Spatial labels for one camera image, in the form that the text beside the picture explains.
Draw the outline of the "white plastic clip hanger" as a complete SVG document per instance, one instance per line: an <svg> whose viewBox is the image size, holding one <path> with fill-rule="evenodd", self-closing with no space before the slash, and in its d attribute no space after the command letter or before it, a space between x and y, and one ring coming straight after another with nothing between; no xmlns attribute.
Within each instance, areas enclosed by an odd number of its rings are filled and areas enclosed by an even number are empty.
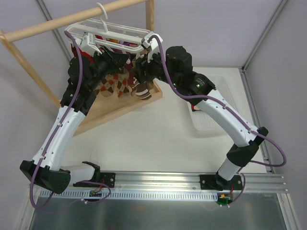
<svg viewBox="0 0 307 230"><path fill-rule="evenodd" d="M107 16L105 19L90 18L71 24L65 31L74 39L75 37L81 39L85 34L91 33L99 49L106 47L113 52L136 55L146 50L141 45L142 39L151 32L146 29L107 22Z"/></svg>

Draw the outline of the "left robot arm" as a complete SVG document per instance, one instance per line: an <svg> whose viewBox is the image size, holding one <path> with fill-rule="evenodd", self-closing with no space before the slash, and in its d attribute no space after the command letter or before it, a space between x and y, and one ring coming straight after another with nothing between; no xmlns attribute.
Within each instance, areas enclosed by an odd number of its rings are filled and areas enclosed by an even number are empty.
<svg viewBox="0 0 307 230"><path fill-rule="evenodd" d="M128 54L115 53L105 47L102 50L92 58L78 54L70 60L68 87L55 123L38 153L20 165L31 184L61 194L70 185L87 183L93 187L100 183L98 165L83 161L65 168L62 160L68 143L96 100L96 88L107 75L119 73L129 59Z"/></svg>

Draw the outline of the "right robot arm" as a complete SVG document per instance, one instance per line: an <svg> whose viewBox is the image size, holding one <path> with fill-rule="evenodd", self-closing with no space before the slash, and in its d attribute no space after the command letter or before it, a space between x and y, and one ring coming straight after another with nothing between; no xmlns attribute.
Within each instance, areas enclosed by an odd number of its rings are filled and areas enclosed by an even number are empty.
<svg viewBox="0 0 307 230"><path fill-rule="evenodd" d="M165 53L159 48L144 47L145 54L135 62L135 77L141 84L158 79L167 83L183 100L209 115L233 140L214 178L207 186L222 191L228 188L235 174L244 168L259 150L268 130L250 125L205 75L193 70L192 56L182 46L172 46Z"/></svg>

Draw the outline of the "red white striped sock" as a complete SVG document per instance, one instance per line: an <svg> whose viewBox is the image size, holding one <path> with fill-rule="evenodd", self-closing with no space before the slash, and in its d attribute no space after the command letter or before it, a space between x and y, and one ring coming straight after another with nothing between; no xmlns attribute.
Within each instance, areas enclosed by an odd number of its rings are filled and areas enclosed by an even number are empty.
<svg viewBox="0 0 307 230"><path fill-rule="evenodd" d="M194 105L191 105L191 110L193 112L200 111L200 109L197 106L194 106Z"/></svg>

